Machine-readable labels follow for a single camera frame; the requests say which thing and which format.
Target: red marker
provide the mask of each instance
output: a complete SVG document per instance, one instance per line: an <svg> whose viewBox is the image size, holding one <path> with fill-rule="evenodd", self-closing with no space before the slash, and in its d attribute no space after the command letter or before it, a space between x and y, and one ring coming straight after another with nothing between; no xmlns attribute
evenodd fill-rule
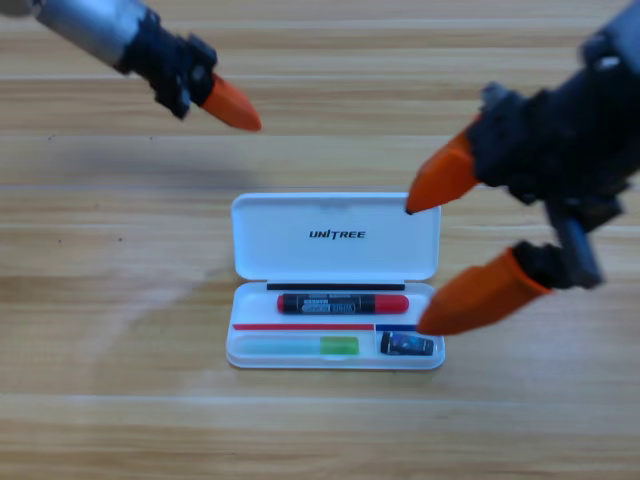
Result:
<svg viewBox="0 0 640 480"><path fill-rule="evenodd" d="M278 297L278 310L281 313L298 315L404 313L408 308L409 299L404 295L285 293Z"/></svg>

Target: unitree logo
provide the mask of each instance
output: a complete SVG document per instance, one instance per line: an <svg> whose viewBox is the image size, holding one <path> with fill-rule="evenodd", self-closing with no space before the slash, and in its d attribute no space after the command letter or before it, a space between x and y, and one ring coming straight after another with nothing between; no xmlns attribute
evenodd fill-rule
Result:
<svg viewBox="0 0 640 480"><path fill-rule="evenodd" d="M310 238L330 238L335 240L336 238L364 238L366 232L340 232L334 230L326 230L324 232L309 232Z"/></svg>

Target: blue strip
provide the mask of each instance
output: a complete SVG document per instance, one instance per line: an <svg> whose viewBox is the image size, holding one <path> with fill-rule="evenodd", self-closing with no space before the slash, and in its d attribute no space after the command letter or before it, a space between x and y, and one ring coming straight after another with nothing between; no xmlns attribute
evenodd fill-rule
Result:
<svg viewBox="0 0 640 480"><path fill-rule="evenodd" d="M376 325L376 332L415 332L415 325Z"/></svg>

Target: robotic hand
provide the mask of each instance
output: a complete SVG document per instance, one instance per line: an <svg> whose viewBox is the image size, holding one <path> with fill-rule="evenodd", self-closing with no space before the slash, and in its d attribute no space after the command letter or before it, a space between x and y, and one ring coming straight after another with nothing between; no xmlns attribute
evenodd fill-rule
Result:
<svg viewBox="0 0 640 480"><path fill-rule="evenodd" d="M498 84L471 124L429 159L407 212L455 200L477 183L541 201L560 246L521 242L462 272L434 296L418 332L484 327L554 289L603 282L588 234L623 213L618 195L640 167L640 2L582 47L584 68L554 91L524 98Z"/></svg>
<svg viewBox="0 0 640 480"><path fill-rule="evenodd" d="M232 127L262 127L247 97L213 72L216 51L194 35L172 35L139 0L0 0L0 14L31 15L119 73L140 75L179 119L193 102Z"/></svg>

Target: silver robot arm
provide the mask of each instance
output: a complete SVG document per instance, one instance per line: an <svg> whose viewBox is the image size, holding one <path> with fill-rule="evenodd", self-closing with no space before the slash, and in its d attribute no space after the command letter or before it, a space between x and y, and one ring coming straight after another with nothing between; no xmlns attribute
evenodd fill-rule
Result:
<svg viewBox="0 0 640 480"><path fill-rule="evenodd" d="M177 118L193 102L232 127L261 128L248 99L213 73L216 51L194 35L174 36L139 0L0 0L0 14L32 16L122 75L138 74Z"/></svg>

